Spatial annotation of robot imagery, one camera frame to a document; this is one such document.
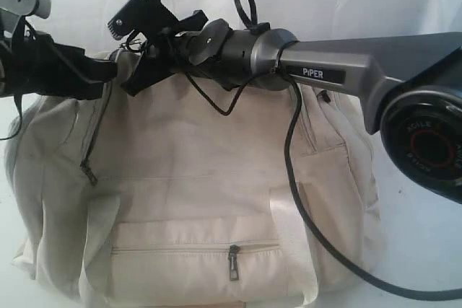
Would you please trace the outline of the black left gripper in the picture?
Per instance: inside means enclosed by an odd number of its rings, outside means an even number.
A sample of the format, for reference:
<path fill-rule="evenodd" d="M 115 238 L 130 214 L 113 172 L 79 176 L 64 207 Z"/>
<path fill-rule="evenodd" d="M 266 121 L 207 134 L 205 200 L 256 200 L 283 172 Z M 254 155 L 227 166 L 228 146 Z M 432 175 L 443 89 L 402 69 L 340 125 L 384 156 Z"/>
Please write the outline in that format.
<path fill-rule="evenodd" d="M 116 77 L 116 62 L 86 57 L 84 49 L 50 35 L 1 39 L 1 96 L 42 94 L 96 100 Z"/>

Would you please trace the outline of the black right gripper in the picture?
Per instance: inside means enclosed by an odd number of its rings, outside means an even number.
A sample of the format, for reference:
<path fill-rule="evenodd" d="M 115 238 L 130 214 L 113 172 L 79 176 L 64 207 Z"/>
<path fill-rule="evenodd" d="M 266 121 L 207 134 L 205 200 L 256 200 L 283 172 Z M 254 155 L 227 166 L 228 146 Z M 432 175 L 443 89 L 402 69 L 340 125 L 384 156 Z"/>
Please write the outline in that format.
<path fill-rule="evenodd" d="M 213 71 L 230 36 L 227 21 L 208 22 L 204 12 L 197 10 L 147 38 L 144 53 L 117 48 L 110 61 L 120 61 L 120 87 L 132 97 L 177 73 L 211 79 L 230 90 L 231 83 Z"/>

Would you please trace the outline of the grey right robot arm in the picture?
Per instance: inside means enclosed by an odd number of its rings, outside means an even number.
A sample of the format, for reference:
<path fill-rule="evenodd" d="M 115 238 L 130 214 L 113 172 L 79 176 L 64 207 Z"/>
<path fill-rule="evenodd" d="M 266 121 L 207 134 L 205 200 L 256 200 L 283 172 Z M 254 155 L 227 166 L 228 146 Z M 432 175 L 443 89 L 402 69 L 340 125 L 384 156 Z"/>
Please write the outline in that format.
<path fill-rule="evenodd" d="M 143 34 L 141 59 L 125 82 L 137 94 L 174 73 L 210 79 L 226 90 L 245 84 L 286 89 L 290 81 L 359 99 L 365 130 L 379 133 L 409 179 L 461 201 L 461 34 L 299 41 L 266 23 L 232 29 L 204 13 L 119 12 L 116 40 Z"/>

